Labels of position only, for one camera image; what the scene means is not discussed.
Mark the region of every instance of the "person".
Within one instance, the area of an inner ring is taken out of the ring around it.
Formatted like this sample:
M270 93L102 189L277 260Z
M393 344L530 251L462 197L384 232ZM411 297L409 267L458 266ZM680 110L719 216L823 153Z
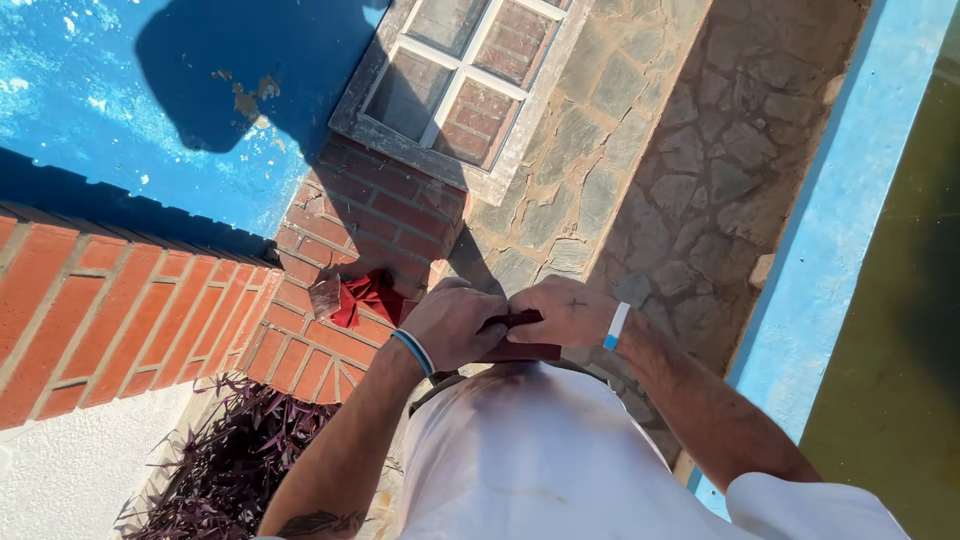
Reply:
M494 315L528 309L543 320L483 328ZM412 414L398 538L906 538L876 497L824 483L773 420L639 311L583 283L550 276L508 303L446 279L401 329L281 483L261 535L355 536L408 397L428 375L420 349L433 362L428 369L452 371L506 334L615 350L726 494L731 520L674 479L603 382L547 363L507 362L449 385Z

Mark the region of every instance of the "purple leaves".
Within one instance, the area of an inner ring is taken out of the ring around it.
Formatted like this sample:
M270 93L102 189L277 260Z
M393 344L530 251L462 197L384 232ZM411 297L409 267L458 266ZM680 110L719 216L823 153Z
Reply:
M124 540L242 540L256 535L267 503L338 405L314 405L252 380L223 377L224 414L187 433L180 467L149 514Z

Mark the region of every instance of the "window frame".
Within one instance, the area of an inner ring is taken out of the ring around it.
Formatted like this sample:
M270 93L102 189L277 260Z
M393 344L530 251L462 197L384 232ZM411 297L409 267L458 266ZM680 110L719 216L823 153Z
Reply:
M587 15L593 0L569 0L567 2L565 16L558 21L557 31L552 39L547 42L540 67L533 66L537 70L536 76L527 90L517 88L512 83L501 80L495 75L469 64L475 60L500 7L506 2L513 1L529 9L532 0L490 0L477 21L477 27L471 35L470 41L468 41L468 50L462 60L454 59L445 52L422 44L404 34L413 20L413 15L416 13L415 9L423 1L394 0L384 14L370 47L368 47L363 60L360 61L359 66L353 73L347 91L337 105L328 125L330 129L337 133L402 161L438 180L463 189L492 205L499 206L507 193L507 187L520 166L520 160L523 158L534 130L543 116L543 111L546 109L550 95L560 79L566 61L573 51L577 37L587 21ZM456 62L460 67L451 75L451 81L444 90L441 104L433 116L434 121L427 125L427 133L420 141L411 140L360 112L372 99L376 86L386 72L390 58L400 45L407 51L424 56L441 65L447 66ZM429 56L424 55L423 52L428 52ZM448 57L443 59L446 63L437 61L441 55ZM437 123L437 119L445 120L460 87L468 77L468 72L473 81L513 99L516 99L515 96L519 95L516 92L517 90L525 93L524 99L520 102L519 112L514 118L513 124L508 126L490 170L484 170L481 167L441 154L429 147L424 148L422 145L423 141L429 140L429 146L432 146L437 132L443 126L443 123ZM490 79L496 79L499 83L488 84ZM510 88L511 93L503 91L508 89L505 86L514 86Z

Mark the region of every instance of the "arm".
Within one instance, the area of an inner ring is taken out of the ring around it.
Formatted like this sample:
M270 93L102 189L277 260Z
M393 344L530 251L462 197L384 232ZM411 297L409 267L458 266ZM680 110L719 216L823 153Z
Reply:
M511 311L538 309L543 322L514 327L507 338L571 347L600 345L618 305L583 283L551 276L510 300ZM721 492L751 472L790 481L822 481L770 417L684 354L638 311L630 311L616 352L627 360L667 425Z
M488 318L507 312L507 302L465 285L463 280L440 282L403 324L438 370L476 361L507 330L495 325L478 333ZM350 399L283 479L259 534L316 540L356 535L407 397L424 376L406 345L390 338Z

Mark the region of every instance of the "forearm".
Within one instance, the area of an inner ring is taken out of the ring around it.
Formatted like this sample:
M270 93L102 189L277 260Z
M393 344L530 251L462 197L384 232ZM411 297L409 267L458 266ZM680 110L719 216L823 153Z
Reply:
M407 397L423 372L390 339L343 407L277 489L260 535L351 538L363 525Z
M721 492L750 472L821 481L773 420L680 351L639 313L628 317L616 351L627 359L670 429Z

